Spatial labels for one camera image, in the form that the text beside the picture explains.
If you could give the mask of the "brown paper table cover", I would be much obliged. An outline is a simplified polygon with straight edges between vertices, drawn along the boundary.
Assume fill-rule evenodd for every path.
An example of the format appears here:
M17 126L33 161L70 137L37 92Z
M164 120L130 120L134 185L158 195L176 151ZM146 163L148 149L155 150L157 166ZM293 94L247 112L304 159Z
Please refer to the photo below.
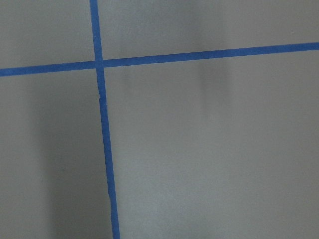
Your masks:
M316 0L3 0L3 239L316 239Z

